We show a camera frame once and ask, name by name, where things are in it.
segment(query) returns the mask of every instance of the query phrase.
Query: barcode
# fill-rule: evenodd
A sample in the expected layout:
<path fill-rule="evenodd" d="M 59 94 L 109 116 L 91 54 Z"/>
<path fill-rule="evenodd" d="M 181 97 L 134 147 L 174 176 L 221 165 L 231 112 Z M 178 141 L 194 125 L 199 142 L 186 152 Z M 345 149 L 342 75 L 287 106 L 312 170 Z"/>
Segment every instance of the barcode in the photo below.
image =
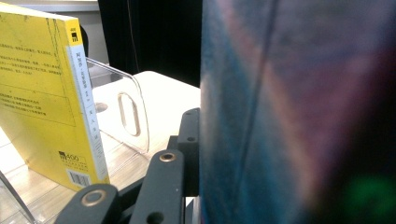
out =
<path fill-rule="evenodd" d="M 66 170 L 70 177 L 70 180 L 81 187 L 87 187 L 91 184 L 91 179 L 89 175 L 85 175 L 76 171 Z"/>

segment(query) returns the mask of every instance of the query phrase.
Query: yellow book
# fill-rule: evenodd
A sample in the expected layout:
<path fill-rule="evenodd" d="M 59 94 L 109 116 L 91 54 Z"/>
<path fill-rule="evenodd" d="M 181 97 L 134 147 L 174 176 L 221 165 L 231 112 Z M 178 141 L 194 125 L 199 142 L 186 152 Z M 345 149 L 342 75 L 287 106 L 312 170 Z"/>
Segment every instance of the yellow book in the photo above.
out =
<path fill-rule="evenodd" d="M 108 183 L 78 19 L 0 3 L 0 126 L 32 170 Z"/>

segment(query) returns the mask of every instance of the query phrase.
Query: screw hole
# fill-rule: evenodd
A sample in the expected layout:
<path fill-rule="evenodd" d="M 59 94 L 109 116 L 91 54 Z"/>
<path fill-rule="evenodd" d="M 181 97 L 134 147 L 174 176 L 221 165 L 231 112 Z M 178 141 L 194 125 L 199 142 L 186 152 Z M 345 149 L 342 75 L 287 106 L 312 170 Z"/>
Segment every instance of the screw hole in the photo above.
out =
<path fill-rule="evenodd" d="M 148 224 L 161 224 L 163 222 L 163 214 L 159 212 L 151 213 L 146 221 Z"/>
<path fill-rule="evenodd" d="M 95 206 L 106 198 L 106 192 L 103 189 L 95 189 L 85 194 L 81 203 L 86 207 Z"/>
<path fill-rule="evenodd" d="M 160 156 L 160 161 L 174 161 L 176 159 L 176 155 L 173 153 L 165 153 Z"/>

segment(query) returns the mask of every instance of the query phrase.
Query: table surface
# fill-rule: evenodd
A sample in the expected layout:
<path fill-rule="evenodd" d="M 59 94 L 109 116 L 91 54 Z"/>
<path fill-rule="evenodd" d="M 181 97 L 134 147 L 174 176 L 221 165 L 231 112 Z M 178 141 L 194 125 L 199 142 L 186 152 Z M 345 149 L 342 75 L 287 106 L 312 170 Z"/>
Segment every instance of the table surface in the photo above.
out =
<path fill-rule="evenodd" d="M 200 90 L 193 86 L 153 72 L 135 77 L 146 105 L 149 148 L 147 153 L 138 153 L 102 133 L 110 183 L 118 189 L 145 175 L 152 155 L 166 148 L 170 135 L 178 135 L 182 114 L 200 106 Z M 41 223 L 53 223 L 76 193 L 28 169 L 1 128 L 0 170 Z M 27 223 L 4 186 L 0 186 L 0 222 Z"/>

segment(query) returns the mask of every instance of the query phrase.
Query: book spine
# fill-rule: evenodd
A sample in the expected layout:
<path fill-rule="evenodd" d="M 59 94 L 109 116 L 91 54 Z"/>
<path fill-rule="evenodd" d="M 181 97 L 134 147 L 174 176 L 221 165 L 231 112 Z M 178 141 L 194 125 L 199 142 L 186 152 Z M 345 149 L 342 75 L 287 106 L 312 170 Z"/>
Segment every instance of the book spine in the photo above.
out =
<path fill-rule="evenodd" d="M 90 74 L 85 58 L 78 20 L 67 21 L 65 28 L 69 40 L 69 46 L 67 46 L 66 49 L 71 72 L 75 80 L 79 104 L 84 117 L 84 124 L 89 137 L 95 170 L 98 179 L 103 180 L 108 176 L 106 158 L 96 117 Z"/>

